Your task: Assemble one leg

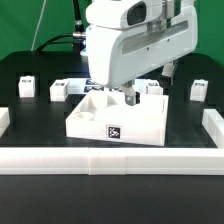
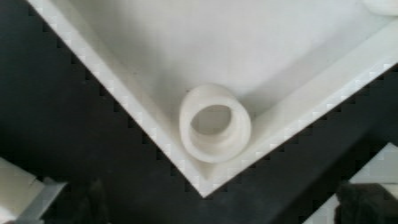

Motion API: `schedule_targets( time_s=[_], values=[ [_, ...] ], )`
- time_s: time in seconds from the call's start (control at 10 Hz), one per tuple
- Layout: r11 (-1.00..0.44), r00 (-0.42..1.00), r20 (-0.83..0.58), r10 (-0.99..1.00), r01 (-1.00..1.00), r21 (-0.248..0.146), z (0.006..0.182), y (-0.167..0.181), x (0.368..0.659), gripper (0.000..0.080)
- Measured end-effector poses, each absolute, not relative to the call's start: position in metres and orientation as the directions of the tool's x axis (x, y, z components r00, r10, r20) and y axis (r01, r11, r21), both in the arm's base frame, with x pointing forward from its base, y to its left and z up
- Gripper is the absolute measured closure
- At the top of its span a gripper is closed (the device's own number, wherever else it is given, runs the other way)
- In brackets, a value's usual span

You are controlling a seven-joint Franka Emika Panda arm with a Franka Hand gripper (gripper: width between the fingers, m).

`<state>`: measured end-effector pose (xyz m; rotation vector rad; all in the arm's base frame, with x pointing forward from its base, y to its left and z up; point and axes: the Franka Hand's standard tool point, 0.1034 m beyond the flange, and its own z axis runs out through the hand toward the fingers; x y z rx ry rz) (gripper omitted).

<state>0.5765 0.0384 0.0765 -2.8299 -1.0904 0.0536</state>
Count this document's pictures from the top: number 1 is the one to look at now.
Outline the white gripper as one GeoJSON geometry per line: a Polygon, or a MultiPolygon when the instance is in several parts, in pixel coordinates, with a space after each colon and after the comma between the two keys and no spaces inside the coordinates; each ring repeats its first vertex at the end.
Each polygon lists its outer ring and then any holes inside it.
{"type": "Polygon", "coordinates": [[[150,71],[164,65],[160,87],[172,86],[174,60],[197,45],[195,1],[95,0],[86,9],[90,77],[107,88],[122,85],[129,106],[140,103],[140,93],[123,84],[150,71]]]}

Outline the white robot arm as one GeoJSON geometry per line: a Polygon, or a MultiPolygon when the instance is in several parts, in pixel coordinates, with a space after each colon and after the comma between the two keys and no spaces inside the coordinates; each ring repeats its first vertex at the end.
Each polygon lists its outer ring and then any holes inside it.
{"type": "Polygon", "coordinates": [[[119,87],[128,105],[140,102],[135,79],[157,68],[159,84],[172,84],[177,60],[198,41],[195,0],[94,0],[86,9],[90,77],[119,87]]]}

